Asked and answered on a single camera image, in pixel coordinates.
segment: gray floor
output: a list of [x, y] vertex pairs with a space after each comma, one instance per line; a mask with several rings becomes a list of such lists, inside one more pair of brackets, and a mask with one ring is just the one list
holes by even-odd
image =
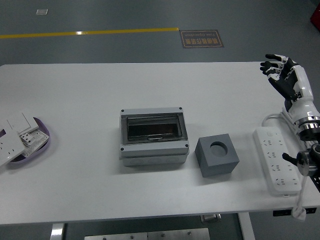
[[[310, 23], [318, 3], [319, 0], [0, 0], [0, 35], [177, 27], [218, 30], [224, 44], [223, 48], [184, 49], [176, 31], [0, 39], [0, 66], [248, 62], [264, 61], [265, 54], [276, 53], [291, 57], [305, 68], [314, 103], [320, 109], [320, 31]], [[48, 9], [48, 15], [36, 16], [37, 9]], [[250, 217], [257, 240], [319, 239], [318, 212], [308, 215], [305, 223], [297, 223], [289, 216], [272, 217], [272, 212], [255, 212]], [[227, 214], [223, 219], [221, 224], [212, 225], [211, 231], [220, 233], [219, 237], [211, 234], [211, 238], [241, 239], [235, 215]], [[199, 226], [199, 221], [182, 217], [70, 223], [65, 239], [113, 234], [116, 230], [124, 233], [189, 228]], [[49, 239], [50, 232], [50, 224], [2, 226], [0, 239]]]

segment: yellow floor line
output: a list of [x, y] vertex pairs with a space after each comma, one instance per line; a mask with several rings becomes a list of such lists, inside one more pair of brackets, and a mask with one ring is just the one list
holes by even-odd
[[8, 35], [0, 35], [0, 39], [96, 35], [96, 34], [129, 34], [129, 33], [170, 32], [170, 31], [179, 31], [179, 28], [164, 27], [164, 28], [141, 28], [141, 29], [100, 30], [100, 31], [66, 31], [66, 32], [8, 34]]

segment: circular hole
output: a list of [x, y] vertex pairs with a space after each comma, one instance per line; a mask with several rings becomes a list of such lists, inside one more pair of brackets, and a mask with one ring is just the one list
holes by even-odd
[[314, 150], [315, 150], [317, 153], [320, 153], [320, 145], [316, 146], [316, 147], [314, 148]]
[[215, 141], [210, 146], [211, 153], [216, 157], [224, 157], [228, 153], [227, 146], [220, 141]]

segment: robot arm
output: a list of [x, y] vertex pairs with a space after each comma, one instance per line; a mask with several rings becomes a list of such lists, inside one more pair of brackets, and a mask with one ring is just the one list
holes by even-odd
[[[320, 140], [320, 113], [313, 104], [313, 94], [305, 69], [289, 57], [267, 54], [260, 70], [271, 85], [285, 98], [285, 116], [294, 133], [303, 142]], [[320, 176], [320, 144], [300, 151], [296, 158], [287, 153], [283, 159], [296, 165], [303, 176]]]
[[278, 61], [261, 63], [262, 73], [271, 85], [285, 98], [285, 109], [291, 116], [301, 141], [320, 139], [320, 113], [314, 106], [313, 94], [305, 69], [289, 57], [267, 54], [266, 58]]

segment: white power strip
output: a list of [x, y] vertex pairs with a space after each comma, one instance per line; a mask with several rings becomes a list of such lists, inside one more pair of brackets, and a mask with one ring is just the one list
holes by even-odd
[[258, 127], [253, 137], [270, 191], [274, 195], [293, 195], [301, 190], [296, 167], [282, 158], [288, 153], [281, 131], [277, 127]]

